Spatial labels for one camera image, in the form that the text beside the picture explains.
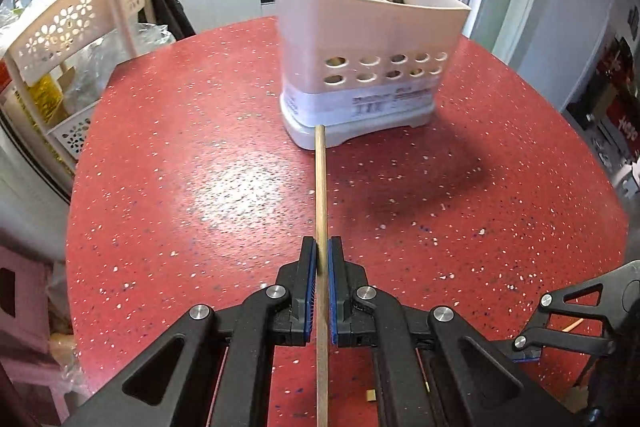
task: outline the barcode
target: barcode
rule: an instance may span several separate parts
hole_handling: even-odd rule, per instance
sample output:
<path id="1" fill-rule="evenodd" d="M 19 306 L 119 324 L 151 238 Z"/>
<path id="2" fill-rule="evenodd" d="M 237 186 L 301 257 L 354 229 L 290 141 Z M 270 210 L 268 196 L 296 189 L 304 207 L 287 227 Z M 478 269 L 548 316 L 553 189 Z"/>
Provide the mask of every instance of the barcode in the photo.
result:
<path id="1" fill-rule="evenodd" d="M 361 105 L 353 106 L 354 116 L 360 116 L 362 114 L 374 114 L 385 110 L 385 102 L 370 102 L 363 103 Z"/>

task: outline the oval hole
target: oval hole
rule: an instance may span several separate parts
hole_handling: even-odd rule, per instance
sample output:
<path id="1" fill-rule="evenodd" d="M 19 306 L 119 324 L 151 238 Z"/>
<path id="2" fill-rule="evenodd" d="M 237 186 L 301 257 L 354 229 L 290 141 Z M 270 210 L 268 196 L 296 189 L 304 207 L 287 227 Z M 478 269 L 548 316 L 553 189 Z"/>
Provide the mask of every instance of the oval hole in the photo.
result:
<path id="1" fill-rule="evenodd" d="M 373 82 L 377 75 L 375 73 L 361 73 L 356 78 L 358 82 Z"/>
<path id="2" fill-rule="evenodd" d="M 344 57 L 332 57 L 326 60 L 325 63 L 330 68 L 340 68 L 341 66 L 346 65 L 347 59 Z"/>
<path id="3" fill-rule="evenodd" d="M 391 62 L 394 64 L 404 64 L 406 62 L 406 55 L 394 55 L 391 57 Z"/>
<path id="4" fill-rule="evenodd" d="M 380 57 L 364 57 L 360 59 L 363 66 L 376 66 L 380 63 Z"/>
<path id="5" fill-rule="evenodd" d="M 325 78 L 324 83 L 329 84 L 330 86 L 335 86 L 344 82 L 344 77 L 341 74 L 332 74 Z"/>

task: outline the silver bolt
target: silver bolt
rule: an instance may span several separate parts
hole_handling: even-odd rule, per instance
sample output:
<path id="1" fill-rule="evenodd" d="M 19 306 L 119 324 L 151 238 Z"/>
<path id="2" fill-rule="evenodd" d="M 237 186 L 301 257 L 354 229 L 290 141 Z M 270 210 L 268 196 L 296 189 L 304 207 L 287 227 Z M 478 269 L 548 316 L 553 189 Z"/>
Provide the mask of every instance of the silver bolt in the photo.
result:
<path id="1" fill-rule="evenodd" d="M 446 306 L 440 306 L 434 309 L 433 316 L 438 322 L 449 322 L 453 318 L 453 310 Z"/>
<path id="2" fill-rule="evenodd" d="M 280 286 L 279 284 L 274 284 L 273 286 L 269 286 L 267 288 L 267 296 L 272 299 L 279 299 L 287 292 L 287 289 L 284 286 Z"/>
<path id="3" fill-rule="evenodd" d="M 363 301 L 370 301 L 377 294 L 378 292 L 376 292 L 373 286 L 360 286 L 360 288 L 356 290 L 356 295 Z"/>
<path id="4" fill-rule="evenodd" d="M 210 310 L 206 304 L 196 304 L 189 310 L 189 316 L 195 321 L 208 317 L 209 313 Z"/>
<path id="5" fill-rule="evenodd" d="M 513 345 L 516 346 L 517 349 L 522 349 L 526 343 L 527 343 L 527 338 L 521 335 L 516 338 Z"/>

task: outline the white plastic bag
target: white plastic bag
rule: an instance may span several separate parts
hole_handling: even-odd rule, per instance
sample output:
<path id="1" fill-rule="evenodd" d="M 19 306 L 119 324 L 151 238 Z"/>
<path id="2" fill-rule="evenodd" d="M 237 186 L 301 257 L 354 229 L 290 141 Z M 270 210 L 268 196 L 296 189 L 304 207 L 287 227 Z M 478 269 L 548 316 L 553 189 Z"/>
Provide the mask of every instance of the white plastic bag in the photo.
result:
<path id="1" fill-rule="evenodd" d="M 133 39 L 136 50 L 144 55 L 160 46 L 175 42 L 167 26 L 135 23 Z M 103 38 L 78 52 L 76 76 L 64 92 L 63 104 L 69 114 L 82 111 L 100 99 L 107 87 L 111 73 L 116 66 L 129 60 L 118 30 L 107 33 Z"/>

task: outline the red table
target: red table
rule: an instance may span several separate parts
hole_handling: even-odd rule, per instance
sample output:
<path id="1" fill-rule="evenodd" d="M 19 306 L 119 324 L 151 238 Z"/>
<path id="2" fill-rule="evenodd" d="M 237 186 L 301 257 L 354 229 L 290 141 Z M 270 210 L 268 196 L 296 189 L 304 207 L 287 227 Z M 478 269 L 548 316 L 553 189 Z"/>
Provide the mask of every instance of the red table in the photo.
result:
<path id="1" fill-rule="evenodd" d="M 191 305 L 240 303 L 314 233 L 313 153 L 280 122 L 277 34 L 260 19 L 119 67 L 95 113 L 66 251 L 95 390 Z M 626 216 L 587 147 L 513 71 L 461 39 L 431 124 L 328 150 L 330 235 L 402 303 L 513 336 L 543 291 L 622 260 Z M 576 330 L 588 331 L 586 324 Z M 278 348 L 270 425 L 315 423 L 314 348 Z M 584 357 L 528 371 L 560 396 Z M 367 349 L 335 351 L 331 425 L 375 425 Z"/>

